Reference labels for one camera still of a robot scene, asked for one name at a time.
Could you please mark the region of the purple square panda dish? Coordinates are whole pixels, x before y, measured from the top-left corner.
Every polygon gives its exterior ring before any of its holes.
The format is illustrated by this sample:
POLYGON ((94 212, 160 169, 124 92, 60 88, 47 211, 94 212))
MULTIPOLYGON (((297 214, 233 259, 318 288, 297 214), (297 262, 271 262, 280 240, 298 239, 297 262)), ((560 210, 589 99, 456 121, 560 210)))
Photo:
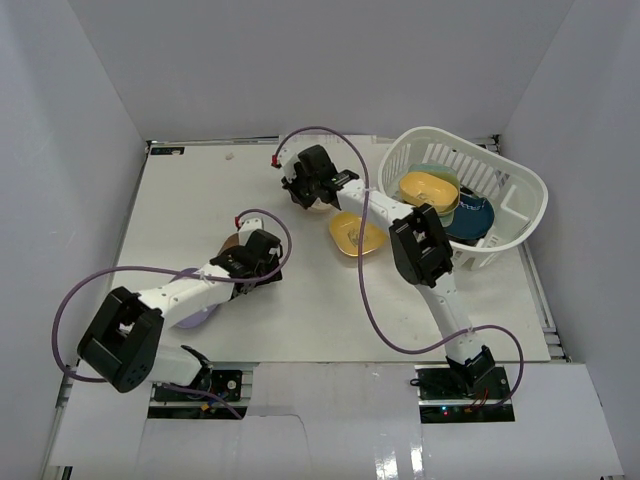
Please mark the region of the purple square panda dish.
MULTIPOLYGON (((187 274, 193 274, 196 271, 197 271, 197 268, 195 267, 189 267, 189 268, 183 269, 177 275, 175 275, 170 280, 170 282, 180 280, 183 277, 185 277, 187 274)), ((218 307, 219 307, 218 304, 210 305, 203 310, 199 310, 198 312, 195 312, 190 316, 181 319, 179 322, 177 322, 174 325, 174 327, 179 329, 192 329, 192 328, 198 327, 199 325, 204 323, 215 312, 215 310, 218 307)))

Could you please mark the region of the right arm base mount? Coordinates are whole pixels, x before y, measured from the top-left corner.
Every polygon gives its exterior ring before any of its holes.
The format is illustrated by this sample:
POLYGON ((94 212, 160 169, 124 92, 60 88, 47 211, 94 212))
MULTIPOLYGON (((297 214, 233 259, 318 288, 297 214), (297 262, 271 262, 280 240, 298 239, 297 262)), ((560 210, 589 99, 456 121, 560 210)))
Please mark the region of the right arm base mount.
POLYGON ((511 423, 512 402, 496 404, 509 392, 503 367, 495 367, 469 388, 449 368, 418 368, 409 384, 417 389, 422 424, 511 423))

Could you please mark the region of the dark blue leaf plate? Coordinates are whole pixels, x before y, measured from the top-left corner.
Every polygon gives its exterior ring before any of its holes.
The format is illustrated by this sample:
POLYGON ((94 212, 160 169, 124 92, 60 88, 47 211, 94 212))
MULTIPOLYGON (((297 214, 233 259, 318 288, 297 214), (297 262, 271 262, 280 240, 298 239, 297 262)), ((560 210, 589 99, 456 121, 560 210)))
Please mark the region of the dark blue leaf plate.
POLYGON ((445 228, 450 241, 475 246, 493 226, 495 213, 490 201, 462 186, 452 223, 445 228))

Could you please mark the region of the black label sticker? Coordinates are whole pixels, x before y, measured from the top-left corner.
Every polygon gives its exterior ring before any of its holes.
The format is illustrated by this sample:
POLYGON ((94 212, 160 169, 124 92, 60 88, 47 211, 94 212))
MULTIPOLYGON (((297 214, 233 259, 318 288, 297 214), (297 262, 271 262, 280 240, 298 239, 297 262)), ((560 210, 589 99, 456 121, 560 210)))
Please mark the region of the black label sticker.
POLYGON ((150 156, 174 156, 183 155, 184 147, 153 147, 149 151, 150 156))

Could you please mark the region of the white plastic dish bin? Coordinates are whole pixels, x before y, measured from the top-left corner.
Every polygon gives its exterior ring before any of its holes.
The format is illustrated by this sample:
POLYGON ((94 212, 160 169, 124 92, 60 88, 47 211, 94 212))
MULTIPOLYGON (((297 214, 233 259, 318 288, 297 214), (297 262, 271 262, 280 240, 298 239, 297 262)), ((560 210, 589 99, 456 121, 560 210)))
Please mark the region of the white plastic dish bin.
POLYGON ((388 148, 378 169, 378 190, 397 198, 398 182, 413 165, 441 164, 452 168, 463 187, 486 198, 495 219, 474 246, 453 241, 453 263, 477 270, 502 253, 518 247, 541 222, 548 191, 529 168, 435 127, 412 128, 388 148))

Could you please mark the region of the brown square panda dish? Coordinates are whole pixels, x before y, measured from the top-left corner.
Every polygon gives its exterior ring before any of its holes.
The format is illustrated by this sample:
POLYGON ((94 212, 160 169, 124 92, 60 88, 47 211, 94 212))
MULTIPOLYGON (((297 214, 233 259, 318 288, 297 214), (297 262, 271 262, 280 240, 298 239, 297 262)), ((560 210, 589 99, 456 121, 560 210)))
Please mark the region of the brown square panda dish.
POLYGON ((219 255, 226 255, 229 251, 233 251, 241 246, 241 241, 238 233, 230 235, 220 247, 219 255))

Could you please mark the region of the papers at table back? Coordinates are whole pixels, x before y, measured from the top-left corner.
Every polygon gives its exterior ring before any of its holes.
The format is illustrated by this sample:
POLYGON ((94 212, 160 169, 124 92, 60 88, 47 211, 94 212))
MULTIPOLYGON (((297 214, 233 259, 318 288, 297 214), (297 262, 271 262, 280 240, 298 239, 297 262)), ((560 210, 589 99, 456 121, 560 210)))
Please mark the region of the papers at table back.
MULTIPOLYGON (((389 146, 394 142, 392 138, 381 137, 378 135, 346 135, 346 138, 356 145, 357 147, 363 145, 383 145, 389 146)), ((285 146, 292 146, 294 144, 300 145, 312 145, 312 144, 344 144, 345 140, 335 134, 328 132, 302 132, 292 136, 285 141, 285 146)))

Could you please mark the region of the cream square panda dish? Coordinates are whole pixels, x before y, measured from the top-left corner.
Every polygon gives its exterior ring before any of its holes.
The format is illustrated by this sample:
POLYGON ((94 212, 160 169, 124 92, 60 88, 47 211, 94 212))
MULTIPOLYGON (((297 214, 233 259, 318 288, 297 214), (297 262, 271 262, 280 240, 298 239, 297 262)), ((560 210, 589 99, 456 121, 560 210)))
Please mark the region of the cream square panda dish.
POLYGON ((319 199, 316 199, 314 203, 308 208, 308 211, 313 213, 325 213, 331 211, 332 209, 333 207, 330 204, 323 203, 319 199))

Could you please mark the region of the yellow square dish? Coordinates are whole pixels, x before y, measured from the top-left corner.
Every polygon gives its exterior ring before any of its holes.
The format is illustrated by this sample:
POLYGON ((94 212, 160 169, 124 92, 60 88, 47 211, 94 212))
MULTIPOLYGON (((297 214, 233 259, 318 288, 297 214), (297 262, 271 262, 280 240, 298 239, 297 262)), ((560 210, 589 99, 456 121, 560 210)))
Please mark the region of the yellow square dish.
POLYGON ((363 240, 360 240, 361 218, 349 212, 334 215, 328 225, 331 240, 337 251, 349 258, 358 256, 359 244, 366 256, 382 249, 387 243, 386 234, 378 227, 367 223, 363 240))
POLYGON ((458 195, 457 188, 434 175, 424 172, 409 172, 398 183, 402 199, 415 206, 427 203, 446 209, 458 195))

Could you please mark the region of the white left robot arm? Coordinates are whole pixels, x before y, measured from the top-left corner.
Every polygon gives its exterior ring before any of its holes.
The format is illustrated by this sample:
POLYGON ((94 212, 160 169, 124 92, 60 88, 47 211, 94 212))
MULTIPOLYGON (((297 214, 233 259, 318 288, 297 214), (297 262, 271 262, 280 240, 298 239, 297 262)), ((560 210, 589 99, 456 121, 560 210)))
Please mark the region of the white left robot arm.
POLYGON ((255 229, 239 239, 191 275, 141 292, 109 292, 79 342, 80 358, 120 393, 149 381, 177 385, 191 399, 205 396, 212 378, 206 356, 161 339, 187 319, 207 318, 215 307, 282 279, 278 237, 255 229))

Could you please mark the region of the teal rectangular divided plate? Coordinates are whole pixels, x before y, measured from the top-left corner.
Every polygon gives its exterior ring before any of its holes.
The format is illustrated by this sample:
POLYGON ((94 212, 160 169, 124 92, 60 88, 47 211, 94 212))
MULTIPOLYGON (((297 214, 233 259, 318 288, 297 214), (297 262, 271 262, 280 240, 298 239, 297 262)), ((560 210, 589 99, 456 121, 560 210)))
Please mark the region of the teal rectangular divided plate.
POLYGON ((459 183, 456 171, 452 168, 437 164, 437 163, 420 163, 413 164, 409 167, 410 172, 422 172, 427 173, 437 178, 440 178, 448 183, 456 185, 459 183))

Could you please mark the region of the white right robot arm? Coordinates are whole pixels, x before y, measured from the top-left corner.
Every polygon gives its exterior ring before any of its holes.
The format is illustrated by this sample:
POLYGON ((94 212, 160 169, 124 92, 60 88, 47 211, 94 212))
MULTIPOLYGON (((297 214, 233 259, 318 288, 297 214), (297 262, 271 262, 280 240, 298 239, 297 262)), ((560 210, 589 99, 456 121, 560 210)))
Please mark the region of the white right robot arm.
POLYGON ((320 145, 286 162, 275 155, 272 162, 281 165, 282 188, 302 208, 320 202, 342 212, 360 213, 364 223, 387 232, 397 272, 420 293, 442 336, 453 390, 466 399, 484 391, 495 360, 474 331, 459 297, 452 247, 435 209, 427 204, 412 207, 372 190, 368 176, 339 171, 320 145))

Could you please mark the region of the green square panda dish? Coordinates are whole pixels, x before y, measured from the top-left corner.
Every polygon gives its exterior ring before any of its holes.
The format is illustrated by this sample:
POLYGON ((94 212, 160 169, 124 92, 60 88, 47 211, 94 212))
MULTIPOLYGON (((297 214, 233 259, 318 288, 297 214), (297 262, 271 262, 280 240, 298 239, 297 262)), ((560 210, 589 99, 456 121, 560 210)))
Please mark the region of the green square panda dish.
POLYGON ((460 185, 458 183, 443 182, 436 194, 435 209, 444 226, 449 226, 453 222, 459 201, 460 185))

